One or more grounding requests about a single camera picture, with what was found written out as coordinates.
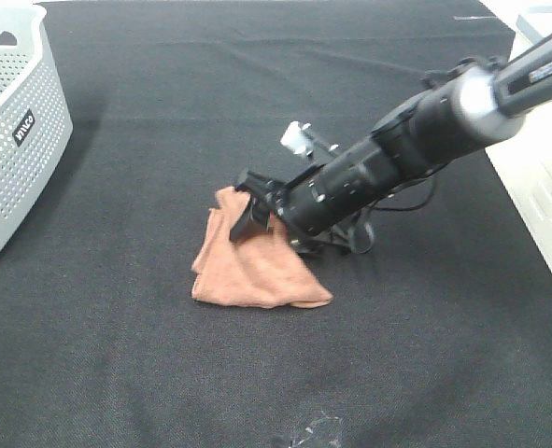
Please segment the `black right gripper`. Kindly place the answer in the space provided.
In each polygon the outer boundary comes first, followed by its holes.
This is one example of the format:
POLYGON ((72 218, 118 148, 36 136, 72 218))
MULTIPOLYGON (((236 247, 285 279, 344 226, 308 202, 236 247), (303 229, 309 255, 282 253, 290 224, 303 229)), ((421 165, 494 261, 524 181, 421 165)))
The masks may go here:
POLYGON ((290 205, 289 182, 271 179, 250 170, 243 171, 234 183, 234 190, 251 195, 229 233, 231 242, 243 242, 253 236, 254 228, 267 231, 270 216, 274 214, 293 233, 304 231, 295 222, 290 205))

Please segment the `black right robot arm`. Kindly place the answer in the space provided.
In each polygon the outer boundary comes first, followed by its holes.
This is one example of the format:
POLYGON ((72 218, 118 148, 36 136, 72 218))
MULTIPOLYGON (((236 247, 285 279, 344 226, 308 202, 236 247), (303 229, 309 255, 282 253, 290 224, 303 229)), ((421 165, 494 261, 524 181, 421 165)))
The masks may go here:
POLYGON ((290 124, 284 147, 307 158, 320 149, 328 160, 289 182, 241 174, 235 187, 249 200, 231 240, 266 230, 276 216, 298 243, 352 248, 365 209, 512 138, 530 111, 552 101, 552 34, 509 62, 473 57, 448 72, 432 71, 423 86, 348 149, 326 144, 306 124, 290 124))

